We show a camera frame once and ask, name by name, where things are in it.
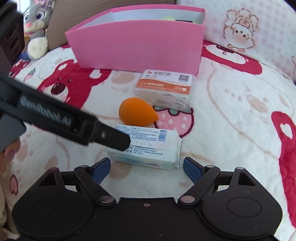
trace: white packaged item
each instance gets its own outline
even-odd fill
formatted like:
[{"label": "white packaged item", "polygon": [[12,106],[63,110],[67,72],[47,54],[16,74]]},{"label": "white packaged item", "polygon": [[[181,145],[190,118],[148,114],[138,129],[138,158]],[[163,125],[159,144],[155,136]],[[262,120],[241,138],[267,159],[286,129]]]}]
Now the white packaged item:
[{"label": "white packaged item", "polygon": [[109,148],[112,160],[162,169],[179,167],[182,139],[177,131],[126,125],[116,129],[127,133],[131,144],[125,151]]},{"label": "white packaged item", "polygon": [[134,87],[134,92],[150,105],[189,111],[195,81],[196,77],[191,74],[145,70]]}]

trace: sheep cartoon print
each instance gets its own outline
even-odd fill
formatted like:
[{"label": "sheep cartoon print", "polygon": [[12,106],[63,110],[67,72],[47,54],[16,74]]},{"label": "sheep cartoon print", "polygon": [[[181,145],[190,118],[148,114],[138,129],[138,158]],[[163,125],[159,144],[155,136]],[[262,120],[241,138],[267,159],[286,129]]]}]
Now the sheep cartoon print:
[{"label": "sheep cartoon print", "polygon": [[253,35],[258,28],[258,18],[249,10],[229,10],[224,25],[224,38],[230,49],[245,52],[255,46]]}]

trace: barcode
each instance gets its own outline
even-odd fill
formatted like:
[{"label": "barcode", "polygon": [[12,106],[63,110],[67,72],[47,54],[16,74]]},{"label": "barcode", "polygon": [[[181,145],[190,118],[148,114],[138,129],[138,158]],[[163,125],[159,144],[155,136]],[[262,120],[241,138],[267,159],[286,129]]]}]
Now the barcode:
[{"label": "barcode", "polygon": [[189,75],[180,74],[179,80],[182,81],[182,82],[188,82]]},{"label": "barcode", "polygon": [[166,134],[167,134],[166,130],[160,130],[159,131],[159,136],[158,136],[158,141],[165,142]]}]

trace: qr code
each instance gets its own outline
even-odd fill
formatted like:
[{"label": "qr code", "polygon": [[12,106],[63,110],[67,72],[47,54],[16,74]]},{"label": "qr code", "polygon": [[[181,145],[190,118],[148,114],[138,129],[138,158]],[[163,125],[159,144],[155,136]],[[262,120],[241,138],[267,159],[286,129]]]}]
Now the qr code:
[{"label": "qr code", "polygon": [[189,75],[180,74],[179,81],[188,82],[188,80],[189,80]]}]

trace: pillow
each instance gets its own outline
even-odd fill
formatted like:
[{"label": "pillow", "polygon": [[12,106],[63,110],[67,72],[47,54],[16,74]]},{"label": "pillow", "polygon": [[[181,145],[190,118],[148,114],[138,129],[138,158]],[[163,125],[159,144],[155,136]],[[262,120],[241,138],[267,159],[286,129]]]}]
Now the pillow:
[{"label": "pillow", "polygon": [[56,0],[47,29],[48,49],[68,41],[65,32],[78,23],[110,8],[140,4],[175,4],[176,0]]},{"label": "pillow", "polygon": [[296,12],[284,0],[177,0],[205,8],[205,40],[276,69],[296,82]]}]

